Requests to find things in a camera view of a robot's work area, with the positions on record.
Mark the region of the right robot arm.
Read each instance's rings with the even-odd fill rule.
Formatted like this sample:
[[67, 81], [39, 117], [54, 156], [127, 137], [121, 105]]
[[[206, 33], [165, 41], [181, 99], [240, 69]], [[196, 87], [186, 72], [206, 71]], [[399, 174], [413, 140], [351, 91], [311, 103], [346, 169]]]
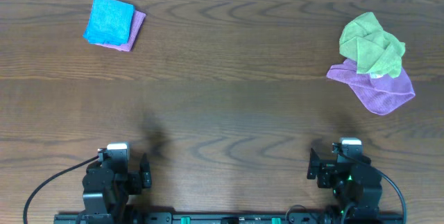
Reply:
[[382, 177], [370, 165], [371, 159], [362, 149], [337, 144], [335, 160], [321, 159], [310, 150], [307, 178], [317, 180], [317, 186], [332, 189], [338, 201], [321, 214], [319, 223], [382, 223], [379, 200]]

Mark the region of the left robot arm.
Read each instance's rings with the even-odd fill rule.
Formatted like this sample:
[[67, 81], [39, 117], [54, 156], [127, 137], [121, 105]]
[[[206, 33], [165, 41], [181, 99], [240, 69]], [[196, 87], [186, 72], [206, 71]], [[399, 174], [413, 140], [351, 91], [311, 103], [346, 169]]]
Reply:
[[152, 185], [147, 155], [137, 171], [128, 170], [128, 152], [102, 150], [99, 160], [87, 167], [83, 178], [83, 220], [86, 223], [141, 223], [128, 199]]

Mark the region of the light green cloth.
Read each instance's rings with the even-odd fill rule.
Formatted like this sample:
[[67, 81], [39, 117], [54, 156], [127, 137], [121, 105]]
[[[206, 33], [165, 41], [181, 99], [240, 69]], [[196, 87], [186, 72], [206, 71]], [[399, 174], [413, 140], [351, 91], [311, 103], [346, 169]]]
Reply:
[[343, 29], [339, 53], [357, 63], [358, 74], [397, 78], [402, 71], [406, 44], [385, 31], [373, 12], [366, 12]]

